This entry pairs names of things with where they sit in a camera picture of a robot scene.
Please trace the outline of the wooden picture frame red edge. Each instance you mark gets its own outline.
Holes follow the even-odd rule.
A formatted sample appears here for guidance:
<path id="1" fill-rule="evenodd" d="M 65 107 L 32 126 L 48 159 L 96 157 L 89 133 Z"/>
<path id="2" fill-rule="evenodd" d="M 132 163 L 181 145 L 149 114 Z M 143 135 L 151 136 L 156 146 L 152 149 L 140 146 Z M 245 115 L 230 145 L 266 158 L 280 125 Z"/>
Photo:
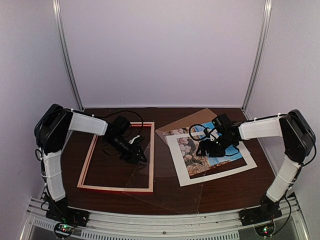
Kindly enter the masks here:
<path id="1" fill-rule="evenodd" d="M 150 128 L 150 143 L 149 143 L 149 164 L 148 164 L 148 187 L 147 188 L 132 188 L 132 187 L 111 187 L 111 186 L 95 186 L 86 185 L 85 178 L 90 166 L 93 152 L 96 147 L 98 135 L 94 135 L 87 152 L 80 177 L 78 179 L 77 187 L 80 189 L 99 191 L 107 193 L 147 193 L 151 194 L 154 191 L 154 149 L 155 149 L 155 123 L 152 121 L 144 122 L 144 127 Z"/>

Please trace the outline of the white mat board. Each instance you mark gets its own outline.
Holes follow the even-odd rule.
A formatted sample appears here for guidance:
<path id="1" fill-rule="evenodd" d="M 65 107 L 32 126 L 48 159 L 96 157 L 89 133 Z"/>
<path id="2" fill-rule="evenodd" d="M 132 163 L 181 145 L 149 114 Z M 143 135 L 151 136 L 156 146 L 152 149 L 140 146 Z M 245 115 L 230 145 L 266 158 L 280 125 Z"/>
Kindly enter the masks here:
<path id="1" fill-rule="evenodd" d="M 165 137 L 170 149 L 179 185 L 181 187 L 212 181 L 245 172 L 257 167 L 244 143 L 236 148 L 229 146 L 227 156 L 196 156 L 199 146 L 189 134 Z"/>

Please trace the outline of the clear acrylic sheet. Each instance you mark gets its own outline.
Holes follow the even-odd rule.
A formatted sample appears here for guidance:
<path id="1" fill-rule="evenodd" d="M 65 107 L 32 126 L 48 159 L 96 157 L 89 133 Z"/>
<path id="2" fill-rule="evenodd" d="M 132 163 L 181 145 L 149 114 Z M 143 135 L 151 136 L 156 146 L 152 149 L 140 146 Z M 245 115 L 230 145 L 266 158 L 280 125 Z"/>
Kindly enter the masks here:
<path id="1" fill-rule="evenodd" d="M 156 137 L 153 192 L 127 192 L 126 195 L 177 214 L 196 214 L 202 190 L 202 183 L 180 186 L 170 149 Z"/>

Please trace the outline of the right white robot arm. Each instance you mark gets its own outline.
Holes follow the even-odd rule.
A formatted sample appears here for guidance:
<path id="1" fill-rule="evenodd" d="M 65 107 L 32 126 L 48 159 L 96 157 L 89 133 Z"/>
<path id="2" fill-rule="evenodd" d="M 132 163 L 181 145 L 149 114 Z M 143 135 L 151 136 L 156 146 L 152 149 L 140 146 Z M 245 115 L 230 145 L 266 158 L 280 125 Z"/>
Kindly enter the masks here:
<path id="1" fill-rule="evenodd" d="M 281 138 L 284 159 L 275 179 L 267 189 L 256 210 L 259 220 L 268 220 L 275 212 L 275 204 L 283 199 L 295 184 L 306 158 L 317 153 L 316 135 L 300 110 L 278 113 L 245 121 L 231 120 L 227 114 L 218 115 L 212 121 L 213 128 L 205 128 L 198 139 L 196 156 L 225 157 L 226 149 L 237 147 L 240 142 L 262 138 Z"/>

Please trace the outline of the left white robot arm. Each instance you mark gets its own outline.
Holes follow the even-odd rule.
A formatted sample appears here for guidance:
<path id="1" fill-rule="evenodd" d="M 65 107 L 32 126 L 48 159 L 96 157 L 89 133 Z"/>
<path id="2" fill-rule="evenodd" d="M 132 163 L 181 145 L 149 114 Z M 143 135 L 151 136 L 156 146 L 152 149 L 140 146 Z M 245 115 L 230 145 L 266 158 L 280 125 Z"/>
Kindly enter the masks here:
<path id="1" fill-rule="evenodd" d="M 130 126 L 130 121 L 122 115 L 118 115 L 113 121 L 107 121 L 103 117 L 52 104 L 34 128 L 50 199 L 55 203 L 66 199 L 61 155 L 70 131 L 101 136 L 120 154 L 120 159 L 131 164 L 146 163 L 148 159 L 140 145 L 144 137 L 138 134 L 131 140 L 124 138 L 124 133 Z"/>

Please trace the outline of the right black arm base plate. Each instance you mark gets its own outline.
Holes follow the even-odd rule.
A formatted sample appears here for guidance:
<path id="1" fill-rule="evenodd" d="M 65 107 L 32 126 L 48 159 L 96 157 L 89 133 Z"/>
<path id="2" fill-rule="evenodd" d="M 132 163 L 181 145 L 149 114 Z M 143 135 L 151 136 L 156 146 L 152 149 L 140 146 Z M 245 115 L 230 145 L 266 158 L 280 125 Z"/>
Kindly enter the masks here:
<path id="1" fill-rule="evenodd" d="M 244 208 L 238 214 L 243 227 L 271 221 L 283 215 L 278 207 L 271 211 L 263 211 L 261 206 Z"/>

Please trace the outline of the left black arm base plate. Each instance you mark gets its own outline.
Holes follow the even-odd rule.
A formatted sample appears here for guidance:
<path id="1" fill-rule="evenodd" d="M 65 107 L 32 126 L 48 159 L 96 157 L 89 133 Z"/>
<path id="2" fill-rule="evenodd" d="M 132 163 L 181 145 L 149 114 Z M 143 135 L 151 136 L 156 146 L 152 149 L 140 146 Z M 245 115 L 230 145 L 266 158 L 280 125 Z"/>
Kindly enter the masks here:
<path id="1" fill-rule="evenodd" d="M 62 222 L 77 227 L 86 227 L 90 213 L 85 210 L 68 208 L 66 216 L 63 216 L 58 210 L 49 209 L 45 214 L 46 218 L 56 222 Z"/>

